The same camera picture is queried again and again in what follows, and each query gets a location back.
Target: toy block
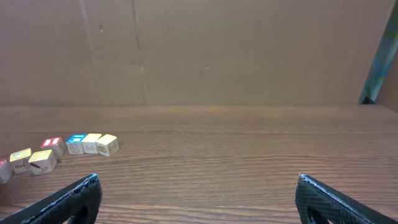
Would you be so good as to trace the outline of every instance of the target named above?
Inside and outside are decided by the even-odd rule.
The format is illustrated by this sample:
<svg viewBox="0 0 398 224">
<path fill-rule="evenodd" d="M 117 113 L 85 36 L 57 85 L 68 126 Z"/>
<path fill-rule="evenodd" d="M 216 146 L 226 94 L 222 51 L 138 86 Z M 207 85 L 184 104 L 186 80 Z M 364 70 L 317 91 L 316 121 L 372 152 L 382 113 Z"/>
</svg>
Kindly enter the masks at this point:
<svg viewBox="0 0 398 224">
<path fill-rule="evenodd" d="M 31 155 L 30 149 L 24 149 L 10 155 L 10 166 L 16 174 L 30 170 L 29 159 Z"/>
<path fill-rule="evenodd" d="M 12 169 L 6 160 L 0 160 L 0 185 L 7 183 L 12 175 Z"/>
<path fill-rule="evenodd" d="M 98 154 L 97 150 L 97 140 L 101 137 L 102 134 L 88 134 L 83 140 L 83 148 L 86 153 L 89 154 Z"/>
<path fill-rule="evenodd" d="M 63 153 L 65 152 L 65 144 L 63 143 L 61 137 L 44 140 L 40 148 L 43 151 L 52 149 L 56 159 L 61 159 Z"/>
<path fill-rule="evenodd" d="M 81 141 L 87 134 L 74 134 L 67 140 L 67 146 L 70 154 L 84 154 L 84 148 Z"/>
<path fill-rule="evenodd" d="M 48 173 L 57 165 L 55 153 L 52 149 L 35 152 L 29 159 L 30 169 L 34 175 Z"/>
<path fill-rule="evenodd" d="M 119 151 L 119 143 L 116 136 L 105 134 L 97 140 L 98 153 L 104 156 L 112 156 Z"/>
</svg>

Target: red block face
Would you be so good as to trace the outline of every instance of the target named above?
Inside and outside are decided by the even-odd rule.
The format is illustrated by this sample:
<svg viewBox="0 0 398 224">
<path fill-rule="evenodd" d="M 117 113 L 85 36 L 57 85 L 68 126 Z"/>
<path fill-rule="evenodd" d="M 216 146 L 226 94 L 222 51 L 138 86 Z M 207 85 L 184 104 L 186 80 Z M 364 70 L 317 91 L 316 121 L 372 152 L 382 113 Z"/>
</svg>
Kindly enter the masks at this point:
<svg viewBox="0 0 398 224">
<path fill-rule="evenodd" d="M 60 142 L 61 137 L 44 140 L 42 147 L 56 146 Z"/>
</svg>

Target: letter on block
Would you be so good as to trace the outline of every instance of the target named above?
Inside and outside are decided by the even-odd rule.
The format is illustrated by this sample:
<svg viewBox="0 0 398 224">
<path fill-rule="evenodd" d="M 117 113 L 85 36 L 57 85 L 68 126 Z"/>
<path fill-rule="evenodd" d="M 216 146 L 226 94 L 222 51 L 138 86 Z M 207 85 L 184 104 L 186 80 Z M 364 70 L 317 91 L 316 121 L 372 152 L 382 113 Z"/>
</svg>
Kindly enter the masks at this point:
<svg viewBox="0 0 398 224">
<path fill-rule="evenodd" d="M 116 136 L 105 134 L 102 138 L 97 140 L 98 153 L 104 156 L 112 156 L 119 151 L 118 139 Z"/>
<path fill-rule="evenodd" d="M 10 155 L 10 165 L 16 174 L 30 170 L 29 159 L 31 155 L 30 149 L 24 149 Z"/>
<path fill-rule="evenodd" d="M 101 137 L 102 134 L 88 134 L 83 140 L 83 148 L 86 153 L 98 154 L 96 141 Z"/>
<path fill-rule="evenodd" d="M 84 154 L 83 144 L 81 141 L 86 134 L 74 134 L 67 140 L 67 146 L 70 154 Z"/>
<path fill-rule="evenodd" d="M 33 153 L 32 157 L 29 159 L 29 164 L 33 174 L 37 175 L 53 171 L 55 165 L 57 165 L 57 160 L 53 150 L 49 149 Z"/>
<path fill-rule="evenodd" d="M 12 175 L 12 169 L 7 161 L 0 160 L 0 185 L 7 183 Z"/>
<path fill-rule="evenodd" d="M 63 153 L 65 152 L 65 144 L 63 143 L 61 137 L 44 140 L 41 148 L 42 150 L 52 149 L 56 159 L 61 159 Z"/>
</svg>

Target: cube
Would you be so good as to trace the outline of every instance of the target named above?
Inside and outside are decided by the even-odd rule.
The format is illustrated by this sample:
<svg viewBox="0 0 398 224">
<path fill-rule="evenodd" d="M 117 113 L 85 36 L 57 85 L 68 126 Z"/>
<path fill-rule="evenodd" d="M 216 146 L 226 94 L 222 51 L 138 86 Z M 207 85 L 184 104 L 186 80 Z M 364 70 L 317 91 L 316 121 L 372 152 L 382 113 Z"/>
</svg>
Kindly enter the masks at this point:
<svg viewBox="0 0 398 224">
<path fill-rule="evenodd" d="M 7 183 L 12 175 L 12 169 L 6 160 L 0 160 L 0 185 Z"/>
<path fill-rule="evenodd" d="M 102 134 L 88 134 L 83 140 L 83 148 L 86 153 L 98 154 L 96 141 L 101 137 Z"/>
<path fill-rule="evenodd" d="M 30 170 L 29 159 L 31 155 L 30 148 L 14 152 L 10 155 L 10 166 L 16 174 Z"/>
<path fill-rule="evenodd" d="M 63 153 L 65 152 L 65 144 L 61 137 L 46 139 L 43 141 L 41 149 L 48 150 L 52 149 L 56 159 L 61 159 Z"/>
<path fill-rule="evenodd" d="M 112 156 L 119 151 L 119 143 L 116 136 L 105 134 L 97 140 L 98 153 L 104 156 Z"/>
<path fill-rule="evenodd" d="M 83 144 L 81 141 L 87 134 L 74 134 L 67 140 L 67 146 L 70 154 L 84 154 Z"/>
<path fill-rule="evenodd" d="M 30 169 L 34 175 L 48 173 L 54 170 L 57 159 L 52 149 L 35 152 L 29 159 Z"/>
</svg>

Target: black object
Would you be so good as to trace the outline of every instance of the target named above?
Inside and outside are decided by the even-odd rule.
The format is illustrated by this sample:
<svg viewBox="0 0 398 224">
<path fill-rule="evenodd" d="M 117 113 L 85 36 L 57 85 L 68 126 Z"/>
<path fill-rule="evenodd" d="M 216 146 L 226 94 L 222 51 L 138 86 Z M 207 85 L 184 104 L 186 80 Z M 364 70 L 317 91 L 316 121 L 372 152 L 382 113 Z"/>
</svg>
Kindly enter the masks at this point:
<svg viewBox="0 0 398 224">
<path fill-rule="evenodd" d="M 308 224 L 398 224 L 397 221 L 355 201 L 349 196 L 301 174 L 295 202 L 302 223 Z"/>
<path fill-rule="evenodd" d="M 92 224 L 102 198 L 97 174 L 90 174 L 33 205 L 14 213 L 0 224 Z"/>
</svg>

